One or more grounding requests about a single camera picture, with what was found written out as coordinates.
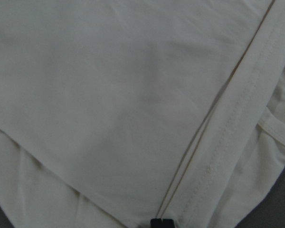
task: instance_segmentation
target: white fabric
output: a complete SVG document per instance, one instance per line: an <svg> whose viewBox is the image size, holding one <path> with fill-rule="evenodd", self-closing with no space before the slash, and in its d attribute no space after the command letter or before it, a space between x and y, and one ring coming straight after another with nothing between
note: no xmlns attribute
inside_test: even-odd
<svg viewBox="0 0 285 228"><path fill-rule="evenodd" d="M271 3L1 0L0 173L13 181L0 204L15 226L234 227L285 165L283 142L256 127L285 66L285 0ZM245 200L244 184L261 193ZM247 204L235 213L228 197Z"/></svg>

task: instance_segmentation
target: strap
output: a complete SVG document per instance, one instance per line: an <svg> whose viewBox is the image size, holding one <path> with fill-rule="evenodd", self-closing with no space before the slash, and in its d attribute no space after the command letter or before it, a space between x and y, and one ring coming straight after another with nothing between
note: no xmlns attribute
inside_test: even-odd
<svg viewBox="0 0 285 228"><path fill-rule="evenodd" d="M285 146L285 123L278 120L266 107L258 125L275 140Z"/></svg>

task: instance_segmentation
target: black clip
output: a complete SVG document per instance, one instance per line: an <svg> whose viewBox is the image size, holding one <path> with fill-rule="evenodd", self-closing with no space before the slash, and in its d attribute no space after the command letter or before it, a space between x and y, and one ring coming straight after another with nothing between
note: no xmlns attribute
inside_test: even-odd
<svg viewBox="0 0 285 228"><path fill-rule="evenodd" d="M150 221L151 228L175 228L174 221L172 219L153 218Z"/></svg>

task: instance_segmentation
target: dark surface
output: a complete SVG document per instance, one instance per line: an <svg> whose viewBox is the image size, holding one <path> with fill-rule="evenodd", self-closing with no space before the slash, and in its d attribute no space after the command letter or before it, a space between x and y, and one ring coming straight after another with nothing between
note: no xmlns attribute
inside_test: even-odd
<svg viewBox="0 0 285 228"><path fill-rule="evenodd" d="M0 228L13 228L1 209ZM236 228L285 228L285 169L266 198Z"/></svg>

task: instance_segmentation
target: beige fabric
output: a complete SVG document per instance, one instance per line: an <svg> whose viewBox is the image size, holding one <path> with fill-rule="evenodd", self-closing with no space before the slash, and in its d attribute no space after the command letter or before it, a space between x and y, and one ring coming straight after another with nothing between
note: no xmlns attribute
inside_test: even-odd
<svg viewBox="0 0 285 228"><path fill-rule="evenodd" d="M271 3L0 1L0 205L16 228L234 227L285 165L256 126L270 97L285 123Z"/></svg>

